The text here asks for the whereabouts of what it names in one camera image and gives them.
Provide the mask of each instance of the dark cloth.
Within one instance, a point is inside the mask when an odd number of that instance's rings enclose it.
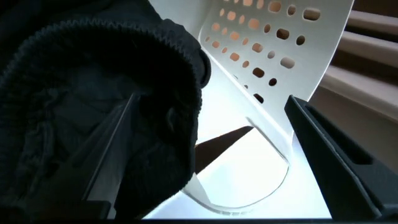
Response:
[[[0,203],[23,207],[111,110],[141,96],[119,210],[180,190],[194,170],[210,62],[146,0],[27,0],[0,16]]]

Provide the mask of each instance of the black plastic part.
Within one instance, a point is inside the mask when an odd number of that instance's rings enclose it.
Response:
[[[131,116],[138,112],[138,100],[132,95],[113,109],[51,181],[27,199],[29,211],[40,219],[53,219],[58,213],[72,219],[107,218],[130,158],[127,142],[132,139]]]
[[[395,219],[398,176],[306,101],[290,96],[285,112],[334,221]]]

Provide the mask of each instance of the oval hole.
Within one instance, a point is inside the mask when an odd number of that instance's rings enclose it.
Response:
[[[253,4],[253,0],[243,0],[244,6],[251,6]]]
[[[227,17],[229,20],[233,21],[233,20],[235,19],[235,17],[236,17],[236,13],[233,12],[233,11],[230,11],[226,17]]]
[[[257,0],[257,8],[262,9],[264,7],[264,0]]]
[[[214,41],[214,42],[212,43],[212,46],[213,46],[214,48],[218,48],[218,47],[220,46],[220,43],[219,43],[218,41]]]
[[[220,30],[220,25],[218,23],[213,23],[213,25],[211,26],[211,29],[214,31],[219,31]]]
[[[305,37],[304,37],[303,35],[301,35],[300,37],[298,37],[297,40],[296,40],[296,44],[299,45],[299,46],[300,46],[300,45],[303,45],[304,42],[305,42]]]
[[[249,21],[249,27],[252,29],[258,29],[260,26],[260,21],[258,19],[250,19]]]
[[[289,38],[289,31],[288,31],[288,30],[285,30],[285,29],[279,29],[279,30],[276,32],[276,36],[277,36],[278,38],[281,38],[282,40],[286,40],[286,39]]]
[[[319,9],[306,9],[304,10],[303,17],[306,20],[317,21],[321,16],[321,11]]]
[[[248,44],[248,42],[249,42],[249,39],[246,37],[245,39],[243,39],[242,44],[246,45],[246,44]]]
[[[244,15],[239,17],[239,24],[243,24],[243,23],[244,23]]]
[[[229,58],[236,62],[237,60],[239,60],[239,55],[237,53],[232,53],[231,56],[229,56]]]
[[[271,78],[271,79],[269,80],[269,82],[268,82],[268,85],[274,86],[274,85],[276,85],[276,82],[277,82],[276,78]]]
[[[264,99],[263,99],[260,95],[258,95],[257,93],[254,94],[253,96],[254,96],[260,103],[263,103],[263,102],[264,102]]]
[[[242,67],[247,68],[249,66],[249,61],[245,61],[242,64]]]
[[[280,61],[280,65],[285,67],[285,68],[293,68],[294,67],[294,60],[288,57],[284,57],[282,58],[282,60]]]
[[[228,32],[227,28],[225,27],[222,31],[221,34],[225,35]]]
[[[253,44],[253,46],[251,47],[251,49],[257,53],[260,53],[262,51],[262,45],[259,43],[255,43]]]
[[[264,71],[261,68],[255,68],[253,69],[253,75],[261,78],[264,76]]]
[[[294,5],[289,6],[287,8],[287,14],[293,16],[296,13],[296,7]]]
[[[239,34],[235,31],[233,31],[231,33],[231,35],[229,36],[229,38],[231,38],[231,40],[238,40],[239,39]]]
[[[268,53],[267,57],[268,57],[269,59],[274,58],[274,57],[275,57],[275,52],[274,52],[273,50],[271,50],[271,51]]]
[[[267,25],[264,27],[264,32],[265,32],[265,33],[268,33],[270,30],[271,30],[271,25],[267,24]]]
[[[269,3],[268,10],[271,12],[279,12],[282,7],[282,4],[278,1],[272,1]]]

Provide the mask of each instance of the white laundry basket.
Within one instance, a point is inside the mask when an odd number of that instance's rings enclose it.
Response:
[[[353,0],[150,2],[163,18],[184,25],[217,66],[213,71],[221,71],[212,73],[203,90],[198,143],[240,128],[244,119],[289,161],[294,156],[293,131],[284,105],[289,95],[310,99],[336,50]],[[225,215],[253,208],[213,205],[195,175],[185,192]]]

